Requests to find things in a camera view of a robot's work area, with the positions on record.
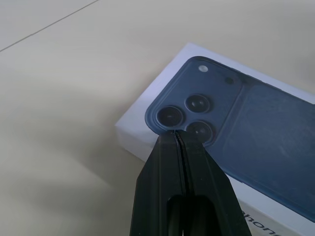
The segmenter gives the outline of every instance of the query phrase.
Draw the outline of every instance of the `blue phone back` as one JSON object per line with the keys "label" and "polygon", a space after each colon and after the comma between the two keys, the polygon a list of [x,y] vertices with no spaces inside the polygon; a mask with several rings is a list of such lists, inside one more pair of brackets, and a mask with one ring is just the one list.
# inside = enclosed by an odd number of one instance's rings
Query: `blue phone back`
{"label": "blue phone back", "polygon": [[[189,110],[187,98],[194,94],[208,99],[207,111]],[[160,122],[165,107],[180,111],[178,125]],[[315,105],[194,57],[150,105],[145,120],[157,134],[190,131],[196,121],[208,124],[212,136],[204,146],[228,175],[315,221]]]}

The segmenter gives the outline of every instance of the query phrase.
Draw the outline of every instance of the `beige table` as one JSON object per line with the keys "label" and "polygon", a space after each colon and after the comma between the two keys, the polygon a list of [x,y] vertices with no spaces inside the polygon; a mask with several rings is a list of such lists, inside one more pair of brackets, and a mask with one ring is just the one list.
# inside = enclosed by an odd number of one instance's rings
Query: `beige table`
{"label": "beige table", "polygon": [[[2,49],[63,4],[2,16]],[[0,52],[1,236],[128,235],[143,163],[114,124],[187,42],[315,92],[313,0],[99,0]]]}

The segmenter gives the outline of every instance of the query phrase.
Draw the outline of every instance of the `black clamp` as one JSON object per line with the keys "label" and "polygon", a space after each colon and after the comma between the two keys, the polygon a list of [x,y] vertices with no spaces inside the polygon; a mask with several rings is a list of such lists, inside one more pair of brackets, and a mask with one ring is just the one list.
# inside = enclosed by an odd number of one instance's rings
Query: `black clamp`
{"label": "black clamp", "polygon": [[130,236],[251,236],[232,185],[196,137],[159,136],[136,185]]}

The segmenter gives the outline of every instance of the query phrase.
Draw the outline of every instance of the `black plastic tool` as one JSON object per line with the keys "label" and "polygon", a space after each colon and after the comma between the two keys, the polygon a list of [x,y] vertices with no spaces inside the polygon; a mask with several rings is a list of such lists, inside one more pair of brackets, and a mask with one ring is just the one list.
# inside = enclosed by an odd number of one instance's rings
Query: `black plastic tool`
{"label": "black plastic tool", "polygon": [[159,136],[136,185],[130,236],[251,236],[225,173],[185,131]]}

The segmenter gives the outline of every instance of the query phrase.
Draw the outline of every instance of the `white box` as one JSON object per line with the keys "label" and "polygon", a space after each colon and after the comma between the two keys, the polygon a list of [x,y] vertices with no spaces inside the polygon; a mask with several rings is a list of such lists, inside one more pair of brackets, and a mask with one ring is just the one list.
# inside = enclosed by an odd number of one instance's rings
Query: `white box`
{"label": "white box", "polygon": [[[160,75],[157,76],[116,123],[120,145],[143,161],[146,161],[149,157],[158,137],[158,135],[146,125],[146,110],[185,62],[195,56],[210,58],[305,101],[312,104],[315,103],[315,96],[313,94],[287,85],[209,50],[194,44],[188,44],[166,66]],[[312,221],[246,184],[230,176],[229,179],[252,232],[256,232],[262,236],[314,235],[315,223]]]}

